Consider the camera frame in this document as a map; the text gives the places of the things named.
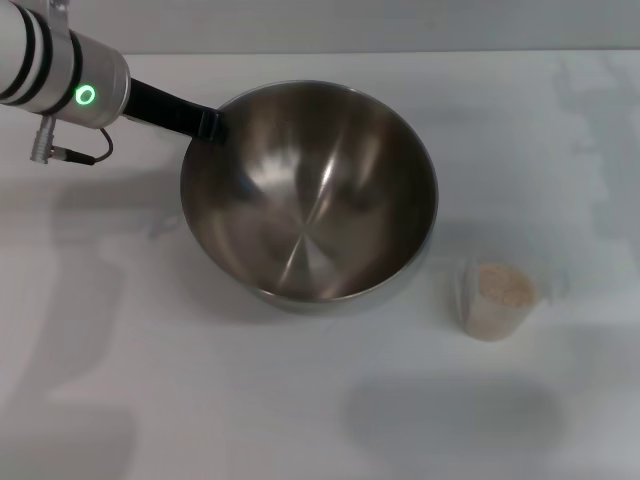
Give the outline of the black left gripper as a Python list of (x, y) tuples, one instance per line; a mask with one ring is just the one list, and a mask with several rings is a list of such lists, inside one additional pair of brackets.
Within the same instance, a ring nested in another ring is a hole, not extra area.
[(137, 79), (130, 83), (123, 116), (211, 144), (223, 145), (227, 139), (224, 114), (155, 88)]

